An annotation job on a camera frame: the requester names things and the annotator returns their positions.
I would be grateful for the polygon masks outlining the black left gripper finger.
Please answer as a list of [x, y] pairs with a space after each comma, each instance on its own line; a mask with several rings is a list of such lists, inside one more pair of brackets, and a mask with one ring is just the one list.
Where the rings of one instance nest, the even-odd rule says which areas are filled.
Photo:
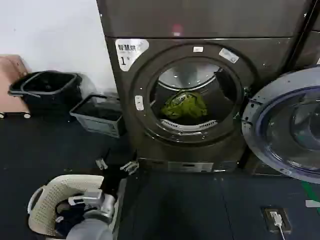
[[132, 159], [125, 165], [121, 166], [119, 169], [127, 174], [134, 174], [139, 169], [139, 160], [137, 158], [137, 153], [135, 152]]
[[106, 160], [109, 156], [109, 153], [110, 153], [110, 148], [108, 148], [106, 151], [104, 151], [100, 157], [98, 157], [96, 160], [95, 160], [95, 163], [97, 165], [97, 167], [100, 169], [100, 170], [106, 170], [108, 169], [108, 165], [106, 163]]

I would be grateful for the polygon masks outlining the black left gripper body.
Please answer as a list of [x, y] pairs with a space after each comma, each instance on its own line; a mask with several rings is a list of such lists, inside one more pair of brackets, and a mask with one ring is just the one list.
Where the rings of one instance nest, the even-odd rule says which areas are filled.
[[100, 189], [104, 194], [111, 195], [118, 199], [118, 190], [122, 179], [128, 177], [128, 172], [119, 164], [109, 164], [102, 170], [103, 181]]

